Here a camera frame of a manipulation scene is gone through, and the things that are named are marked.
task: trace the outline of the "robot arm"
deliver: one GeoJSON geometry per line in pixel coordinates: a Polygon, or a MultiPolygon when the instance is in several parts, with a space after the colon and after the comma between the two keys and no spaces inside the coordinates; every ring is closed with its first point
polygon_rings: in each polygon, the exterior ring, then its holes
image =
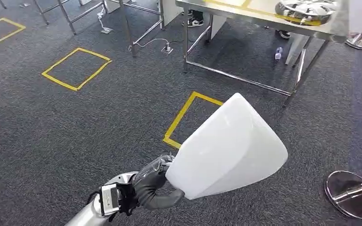
{"type": "Polygon", "coordinates": [[[92,202],[88,203],[66,226],[102,226],[116,214],[128,216],[139,205],[152,210],[176,205],[184,192],[176,190],[170,195],[156,195],[165,182],[165,172],[173,161],[171,155],[162,155],[141,171],[127,172],[103,185],[92,202]]]}

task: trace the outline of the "gray carpet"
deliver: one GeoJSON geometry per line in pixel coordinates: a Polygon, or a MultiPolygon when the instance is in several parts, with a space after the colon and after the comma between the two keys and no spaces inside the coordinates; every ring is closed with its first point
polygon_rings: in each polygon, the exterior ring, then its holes
{"type": "MultiPolygon", "coordinates": [[[[192,91],[220,101],[241,93],[284,142],[287,163],[251,186],[183,200],[167,210],[139,208],[108,225],[362,225],[338,213],[322,188],[333,170],[362,174],[362,64],[355,60],[362,56],[353,49],[330,44],[312,77],[281,111],[285,98],[278,94],[192,66],[183,73],[180,42],[172,43],[171,55],[160,52],[164,42],[155,41],[133,58],[119,11],[103,19],[114,29],[109,35],[99,32],[92,13],[75,24],[79,34],[73,36],[60,9],[47,14],[46,26],[34,5],[20,8],[20,2],[0,7],[0,18],[27,27],[0,43],[0,226],[64,225],[91,191],[116,174],[176,153],[162,139],[192,91]],[[41,75],[77,47],[113,62],[77,92],[41,75]]],[[[44,1],[44,7],[54,2],[44,1]]],[[[140,2],[156,7],[155,1],[140,2]]],[[[66,8],[72,16],[82,11],[77,1],[66,8]]],[[[134,37],[157,20],[132,8],[127,14],[134,37]]],[[[201,29],[191,30],[190,38],[201,29]]],[[[181,34],[178,17],[148,39],[178,41],[181,34]]],[[[313,43],[310,56],[320,44],[313,43]]],[[[273,61],[275,49],[285,45],[272,29],[230,20],[210,46],[197,45],[191,59],[286,88],[295,71],[273,61]]],[[[101,64],[91,56],[70,57],[52,76],[79,84],[101,64]]],[[[201,100],[191,107],[174,131],[179,142],[216,109],[201,100]]]]}

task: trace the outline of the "yellow tape square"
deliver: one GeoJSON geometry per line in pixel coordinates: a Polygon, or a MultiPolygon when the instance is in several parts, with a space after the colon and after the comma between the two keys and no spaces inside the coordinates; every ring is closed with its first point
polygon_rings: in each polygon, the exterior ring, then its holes
{"type": "Polygon", "coordinates": [[[86,50],[86,49],[83,49],[83,48],[76,48],[75,50],[73,50],[71,53],[69,53],[67,56],[65,56],[64,58],[62,58],[61,60],[57,61],[54,65],[52,65],[50,68],[48,68],[46,71],[42,72],[42,75],[47,77],[48,79],[52,80],[53,82],[56,82],[57,84],[59,85],[62,85],[68,89],[71,89],[71,90],[74,90],[74,91],[78,91],[79,89],[81,89],[87,82],[89,82],[89,80],[93,79],[100,71],[103,70],[103,68],[106,67],[106,65],[108,65],[110,62],[112,62],[112,60],[110,60],[108,57],[104,56],[104,55],[101,55],[99,53],[95,53],[95,52],[92,52],[90,50],[86,50]],[[51,71],[54,67],[56,67],[57,65],[59,65],[60,63],[62,63],[63,61],[65,61],[67,58],[69,58],[71,55],[73,55],[74,53],[76,53],[77,51],[82,51],[82,52],[85,52],[85,53],[89,53],[89,54],[92,54],[94,56],[97,56],[97,57],[100,57],[104,60],[106,60],[107,62],[104,63],[94,74],[92,74],[90,77],[87,78],[87,80],[85,80],[83,83],[81,83],[81,85],[79,85],[78,87],[74,87],[74,86],[71,86],[67,83],[64,83],[58,79],[55,79],[54,77],[48,75],[48,72],[51,71]]]}
{"type": "Polygon", "coordinates": [[[14,25],[14,26],[16,26],[16,27],[19,28],[19,29],[15,30],[14,32],[12,32],[12,33],[6,35],[5,37],[1,38],[1,39],[0,39],[0,42],[3,41],[3,40],[5,40],[5,39],[7,39],[7,38],[9,38],[10,36],[13,36],[13,35],[19,33],[20,31],[22,31],[22,30],[25,29],[25,26],[23,26],[23,25],[21,25],[21,24],[18,24],[18,23],[16,23],[16,22],[13,22],[13,21],[11,21],[11,20],[9,20],[9,19],[6,19],[6,18],[4,18],[4,17],[1,18],[0,21],[5,21],[6,23],[9,23],[9,24],[14,25]]]}
{"type": "Polygon", "coordinates": [[[177,117],[175,117],[174,121],[171,123],[169,129],[167,130],[167,132],[165,133],[165,137],[163,139],[164,142],[168,143],[169,145],[175,147],[175,148],[180,148],[181,144],[178,143],[177,141],[174,141],[170,138],[171,134],[174,132],[175,128],[177,127],[178,123],[180,123],[182,117],[184,116],[184,114],[187,112],[188,108],[191,106],[193,100],[199,97],[201,99],[204,99],[206,101],[209,101],[215,105],[223,105],[223,102],[215,100],[211,97],[205,96],[203,94],[200,94],[198,92],[193,91],[191,96],[188,98],[187,102],[185,102],[184,106],[181,108],[180,112],[178,113],[177,117]]]}

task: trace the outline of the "white cable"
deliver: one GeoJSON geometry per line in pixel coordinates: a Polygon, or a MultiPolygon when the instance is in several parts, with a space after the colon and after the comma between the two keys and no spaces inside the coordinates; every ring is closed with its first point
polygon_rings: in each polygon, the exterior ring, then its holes
{"type": "Polygon", "coordinates": [[[100,12],[100,13],[97,13],[97,15],[98,15],[98,20],[99,20],[99,22],[100,22],[100,26],[102,27],[102,29],[104,30],[104,31],[107,31],[108,29],[109,30],[111,30],[110,28],[108,28],[108,27],[104,27],[103,26],[103,23],[102,23],[102,17],[103,17],[103,11],[105,10],[105,8],[102,6],[102,11],[100,12]]]}
{"type": "Polygon", "coordinates": [[[167,39],[152,39],[152,40],[150,40],[148,43],[146,43],[145,45],[140,45],[139,43],[136,43],[137,45],[139,45],[141,48],[144,48],[145,46],[147,46],[149,43],[151,43],[151,42],[153,42],[153,41],[155,41],[155,40],[164,40],[164,41],[166,41],[167,43],[166,43],[166,45],[169,45],[170,43],[169,43],[169,41],[167,40],[167,39]]]}

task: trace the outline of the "metal table frame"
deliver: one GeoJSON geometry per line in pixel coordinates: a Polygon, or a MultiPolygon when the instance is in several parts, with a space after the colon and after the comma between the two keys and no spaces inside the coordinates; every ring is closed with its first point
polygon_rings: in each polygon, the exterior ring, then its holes
{"type": "Polygon", "coordinates": [[[120,10],[121,13],[123,15],[123,20],[124,20],[124,28],[126,30],[127,33],[127,38],[128,38],[128,42],[129,42],[129,46],[128,46],[128,51],[131,51],[132,56],[136,57],[136,52],[135,52],[135,45],[138,44],[139,41],[141,41],[145,36],[147,36],[147,34],[149,34],[153,29],[155,29],[157,26],[161,25],[161,29],[164,30],[165,27],[165,19],[163,16],[163,3],[162,0],[159,0],[159,11],[155,11],[149,8],[145,8],[142,6],[137,6],[134,4],[130,4],[130,3],[124,3],[123,0],[110,0],[112,2],[116,2],[120,4],[120,10]],[[159,15],[159,20],[153,25],[151,26],[149,29],[147,29],[145,31],[145,33],[143,33],[136,41],[133,41],[133,38],[131,36],[131,30],[130,30],[130,25],[128,23],[128,19],[127,19],[127,15],[125,13],[124,10],[124,6],[129,6],[131,8],[136,8],[145,12],[149,12],[149,13],[153,13],[156,15],[159,15]]]}
{"type": "MultiPolygon", "coordinates": [[[[188,10],[189,7],[184,6],[184,24],[188,24],[188,10]]],[[[245,78],[241,78],[239,76],[227,73],[227,72],[223,72],[196,62],[192,62],[188,60],[188,55],[191,53],[191,51],[193,50],[193,48],[198,44],[199,41],[201,41],[203,39],[203,37],[206,35],[206,42],[209,43],[211,41],[211,37],[212,37],[212,27],[213,27],[213,14],[210,14],[210,19],[209,19],[209,25],[207,26],[207,28],[199,35],[199,37],[196,39],[196,41],[192,44],[191,47],[188,47],[188,26],[184,26],[184,30],[183,30],[183,39],[184,39],[184,43],[183,43],[183,61],[184,61],[184,71],[187,72],[188,71],[188,65],[194,65],[200,68],[204,68],[206,70],[212,71],[212,72],[216,72],[222,75],[225,75],[227,77],[233,78],[233,79],[237,79],[239,81],[243,81],[255,86],[259,86],[263,89],[267,89],[282,95],[287,96],[286,101],[283,104],[283,107],[287,107],[289,105],[289,103],[291,102],[291,100],[295,97],[297,91],[299,90],[299,88],[303,85],[303,83],[306,81],[306,79],[309,77],[310,71],[312,70],[312,68],[314,67],[314,65],[317,63],[318,59],[321,57],[321,55],[324,53],[324,50],[326,49],[326,47],[329,44],[329,40],[325,40],[324,43],[321,45],[320,49],[318,50],[318,52],[316,53],[316,55],[314,56],[314,58],[311,60],[311,62],[309,63],[308,67],[306,68],[305,71],[303,71],[303,66],[304,66],[304,58],[306,56],[306,49],[308,48],[308,46],[310,45],[311,40],[313,39],[313,37],[310,37],[309,40],[306,42],[303,50],[300,52],[299,57],[297,58],[294,66],[298,65],[298,70],[297,70],[297,75],[296,75],[296,82],[295,85],[292,89],[291,92],[282,90],[282,89],[278,89],[272,86],[268,86],[265,84],[261,84],[259,82],[256,81],[252,81],[249,79],[245,79],[245,78]]]]}
{"type": "Polygon", "coordinates": [[[91,11],[93,11],[94,9],[98,8],[99,6],[102,6],[105,8],[105,11],[107,13],[107,8],[106,8],[106,4],[105,4],[105,0],[102,0],[100,3],[98,3],[97,5],[91,7],[90,9],[88,9],[87,11],[83,12],[82,14],[80,14],[79,16],[77,16],[76,18],[74,19],[70,19],[67,12],[66,12],[66,9],[65,7],[63,6],[63,4],[65,4],[66,2],[68,2],[69,0],[64,0],[64,1],[61,1],[61,0],[58,0],[58,3],[54,6],[51,6],[49,7],[48,9],[42,9],[41,6],[38,4],[38,1],[37,0],[33,0],[35,5],[37,6],[38,8],[38,11],[40,12],[43,20],[45,21],[46,24],[49,24],[49,21],[46,19],[45,17],[45,13],[57,8],[57,7],[60,7],[62,9],[62,12],[70,26],[70,29],[71,31],[73,32],[73,34],[77,34],[75,32],[75,29],[74,29],[74,26],[73,26],[73,23],[76,22],[77,20],[81,19],[82,17],[84,17],[85,15],[87,15],[88,13],[90,13],[91,11]]]}
{"type": "Polygon", "coordinates": [[[3,7],[3,8],[6,8],[5,4],[3,3],[2,0],[0,0],[0,5],[3,7]]]}

